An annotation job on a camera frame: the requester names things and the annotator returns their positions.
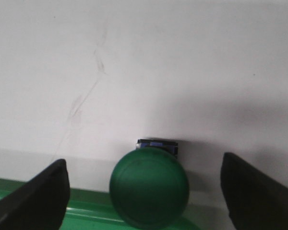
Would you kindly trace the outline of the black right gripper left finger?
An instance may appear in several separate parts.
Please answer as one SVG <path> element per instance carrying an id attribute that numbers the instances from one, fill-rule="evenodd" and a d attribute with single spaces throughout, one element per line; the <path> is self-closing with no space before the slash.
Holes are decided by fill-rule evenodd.
<path id="1" fill-rule="evenodd" d="M 59 159 L 0 200 L 0 230 L 58 230 L 69 199 L 66 161 Z"/>

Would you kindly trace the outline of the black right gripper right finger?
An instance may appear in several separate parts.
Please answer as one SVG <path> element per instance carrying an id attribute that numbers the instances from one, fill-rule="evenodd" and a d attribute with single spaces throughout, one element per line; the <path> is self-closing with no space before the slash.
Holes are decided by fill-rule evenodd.
<path id="1" fill-rule="evenodd" d="M 288 230 L 287 187 L 229 152 L 220 184 L 235 229 Z"/>

